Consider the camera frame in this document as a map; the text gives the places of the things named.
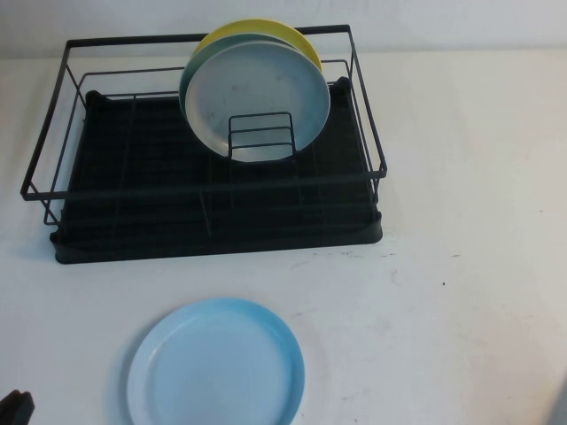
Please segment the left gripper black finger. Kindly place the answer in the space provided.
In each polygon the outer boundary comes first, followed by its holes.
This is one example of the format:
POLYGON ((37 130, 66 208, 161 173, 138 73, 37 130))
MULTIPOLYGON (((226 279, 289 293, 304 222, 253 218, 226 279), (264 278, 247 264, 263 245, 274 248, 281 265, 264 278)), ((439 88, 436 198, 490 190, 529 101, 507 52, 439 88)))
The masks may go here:
POLYGON ((12 416, 18 411, 21 393, 19 390, 13 390, 0 402, 0 421, 1 425, 11 424, 12 416))
POLYGON ((35 403, 31 394, 29 392, 21 393, 19 405, 19 425, 28 425, 34 410, 35 403))

